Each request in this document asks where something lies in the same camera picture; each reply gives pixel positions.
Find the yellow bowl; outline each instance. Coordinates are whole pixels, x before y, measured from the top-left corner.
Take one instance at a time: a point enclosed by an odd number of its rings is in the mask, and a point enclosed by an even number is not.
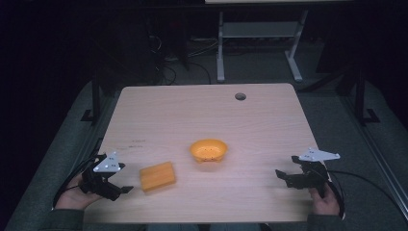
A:
[[[227,149],[228,146],[223,141],[206,139],[193,143],[190,152],[198,163],[220,162]]]

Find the hand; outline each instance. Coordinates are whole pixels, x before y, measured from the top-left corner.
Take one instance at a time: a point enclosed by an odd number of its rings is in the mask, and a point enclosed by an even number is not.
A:
[[[66,186],[67,189],[63,194],[61,194],[55,209],[74,209],[74,210],[85,210],[91,203],[99,200],[102,196],[95,193],[83,193],[78,187],[82,183],[82,174],[75,176],[69,184]]]
[[[333,191],[324,184],[324,198],[321,198],[317,189],[309,189],[313,199],[313,213],[316,215],[339,215],[340,206]]]

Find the dark background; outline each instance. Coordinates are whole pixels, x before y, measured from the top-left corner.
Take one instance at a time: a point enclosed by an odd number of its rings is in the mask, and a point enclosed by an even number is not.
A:
[[[106,94],[129,85],[155,85],[160,75],[155,66],[162,60],[150,52],[148,31],[160,36],[167,50],[181,58],[189,37],[217,37],[214,11],[89,10],[134,4],[137,1],[0,2],[1,93],[6,102],[1,113],[1,151],[6,157],[1,167],[1,227],[7,224],[75,97],[93,76],[98,76]],[[314,9],[303,34],[303,39],[327,42],[319,71],[331,72],[356,61],[405,127],[407,10],[402,0]],[[234,18],[242,15],[230,13]]]

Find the white plastic part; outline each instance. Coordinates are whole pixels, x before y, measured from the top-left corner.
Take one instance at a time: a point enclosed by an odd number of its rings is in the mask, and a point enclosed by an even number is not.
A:
[[[340,159],[340,155],[338,153],[330,153],[325,151],[320,151],[309,147],[309,149],[299,156],[300,161],[308,161],[308,162],[318,162],[318,161],[329,161],[329,160],[337,160]]]
[[[119,172],[120,166],[114,151],[105,158],[99,165],[93,168],[94,172]]]

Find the orange sponge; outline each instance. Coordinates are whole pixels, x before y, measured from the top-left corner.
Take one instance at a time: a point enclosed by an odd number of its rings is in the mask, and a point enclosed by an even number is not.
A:
[[[165,162],[140,170],[141,189],[146,193],[176,183],[173,165]]]

